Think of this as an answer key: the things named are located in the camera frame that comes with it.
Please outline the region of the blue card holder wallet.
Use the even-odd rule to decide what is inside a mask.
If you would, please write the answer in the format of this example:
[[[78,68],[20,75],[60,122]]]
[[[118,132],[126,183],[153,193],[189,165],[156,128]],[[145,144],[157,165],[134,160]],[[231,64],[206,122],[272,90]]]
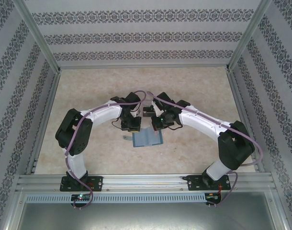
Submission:
[[[142,128],[139,133],[132,133],[131,136],[124,135],[123,139],[132,141],[134,148],[163,144],[163,137],[155,137],[154,129],[151,127]]]

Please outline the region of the steel sheet panel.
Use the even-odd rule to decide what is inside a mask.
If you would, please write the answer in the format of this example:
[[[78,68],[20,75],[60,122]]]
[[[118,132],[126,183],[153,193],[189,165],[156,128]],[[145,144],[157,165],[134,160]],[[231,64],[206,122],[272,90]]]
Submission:
[[[99,203],[75,210],[60,194],[20,195],[6,230],[290,230],[273,192],[232,193],[218,207],[181,203]]]

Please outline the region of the aluminium front mounting rail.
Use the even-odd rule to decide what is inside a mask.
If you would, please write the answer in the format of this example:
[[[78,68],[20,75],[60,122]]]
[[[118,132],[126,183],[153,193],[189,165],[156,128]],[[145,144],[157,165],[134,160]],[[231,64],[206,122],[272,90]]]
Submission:
[[[184,174],[106,174],[102,175],[102,193],[181,193],[187,192]],[[62,175],[20,175],[15,192],[60,193]],[[229,175],[235,192],[277,190],[271,173],[239,172]]]

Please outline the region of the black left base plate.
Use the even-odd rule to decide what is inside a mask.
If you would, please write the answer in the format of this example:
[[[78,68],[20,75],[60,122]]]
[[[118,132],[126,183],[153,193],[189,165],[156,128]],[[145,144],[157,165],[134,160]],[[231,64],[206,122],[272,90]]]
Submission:
[[[100,192],[102,190],[103,177],[102,176],[87,176],[82,177],[80,180],[88,186],[93,192]],[[88,188],[79,183],[71,176],[64,176],[61,179],[59,190],[61,192],[87,192]]]

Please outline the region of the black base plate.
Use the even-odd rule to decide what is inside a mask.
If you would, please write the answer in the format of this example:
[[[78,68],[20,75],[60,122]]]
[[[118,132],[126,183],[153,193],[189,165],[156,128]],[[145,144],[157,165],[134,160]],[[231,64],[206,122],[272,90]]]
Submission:
[[[183,177],[187,181],[189,191],[228,191],[231,184],[228,175],[223,175],[218,181],[210,181],[210,184],[204,182],[202,175],[187,175]]]
[[[103,177],[102,176],[87,176],[82,177],[80,180],[88,186],[93,192],[100,192],[102,190]],[[61,179],[59,190],[61,192],[87,192],[88,188],[79,183],[71,176],[64,176]]]

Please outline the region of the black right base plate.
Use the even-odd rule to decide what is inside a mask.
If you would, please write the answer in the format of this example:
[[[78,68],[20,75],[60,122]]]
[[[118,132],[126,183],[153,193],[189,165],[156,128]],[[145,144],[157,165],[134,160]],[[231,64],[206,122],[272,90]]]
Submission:
[[[202,175],[187,175],[183,177],[187,181],[189,191],[228,191],[231,184],[228,175],[223,175],[218,181],[210,181],[210,184],[204,182]]]

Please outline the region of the aluminium table side rail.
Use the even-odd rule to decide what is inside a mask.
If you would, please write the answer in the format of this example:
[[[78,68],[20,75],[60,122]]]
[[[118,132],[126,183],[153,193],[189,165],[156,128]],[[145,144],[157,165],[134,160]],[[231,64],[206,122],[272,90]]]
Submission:
[[[62,70],[60,69],[55,74],[54,79],[51,82],[51,86],[49,88],[49,92],[45,101],[45,106],[42,112],[41,120],[39,122],[40,126],[37,130],[36,137],[32,145],[30,158],[28,160],[27,168],[25,171],[26,175],[30,175],[33,172],[34,162],[39,157],[61,73]]]
[[[233,94],[233,98],[236,104],[236,108],[239,114],[239,118],[241,120],[241,122],[246,126],[247,132],[249,134],[249,136],[255,140],[255,137],[253,135],[253,130],[251,129],[250,123],[249,123],[249,119],[248,116],[246,114],[246,110],[245,110],[245,105],[243,103],[242,97],[241,97],[241,93],[240,90],[238,89],[238,86],[236,84],[236,80],[234,78],[233,73],[228,70],[226,68],[226,75],[230,84],[230,88]],[[255,147],[255,152],[251,155],[252,161],[257,161],[259,160],[260,154],[259,154],[259,149],[258,147],[254,144]],[[262,165],[261,160],[257,163],[254,164],[254,168],[257,172],[259,173],[264,173],[264,167]]]

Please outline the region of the aluminium frame post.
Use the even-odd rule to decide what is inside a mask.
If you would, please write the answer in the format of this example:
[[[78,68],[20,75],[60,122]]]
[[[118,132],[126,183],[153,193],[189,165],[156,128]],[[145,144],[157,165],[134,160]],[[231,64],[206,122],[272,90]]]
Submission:
[[[39,45],[49,65],[55,72],[59,73],[60,66],[58,65],[52,51],[50,50],[43,34],[41,33],[38,25],[36,24],[36,21],[34,20],[31,12],[29,11],[25,1],[24,0],[12,0],[12,1],[15,7],[17,8],[18,12],[22,16],[23,20],[25,21],[35,41]]]
[[[269,5],[271,4],[272,0],[260,0],[258,7],[256,8],[246,30],[244,31],[238,45],[236,46],[230,61],[226,65],[226,70],[230,72],[234,69],[235,65],[237,64],[238,60],[240,59],[242,53],[248,42],[250,41],[252,35],[254,34],[258,24],[260,23],[263,15],[265,14],[266,10],[268,9]]]

